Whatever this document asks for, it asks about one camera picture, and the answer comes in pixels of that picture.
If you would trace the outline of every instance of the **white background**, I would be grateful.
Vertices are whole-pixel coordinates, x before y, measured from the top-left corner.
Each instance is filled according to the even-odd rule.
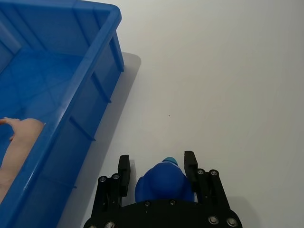
[[[77,181],[82,204],[72,193],[58,227],[90,217],[95,189],[81,192],[84,176],[112,175],[122,154],[137,178],[167,156],[183,169],[185,150],[219,170],[243,227],[303,227],[304,1],[102,2],[121,9],[122,51],[141,66],[109,145],[96,134]],[[84,174],[98,151],[101,168]]]

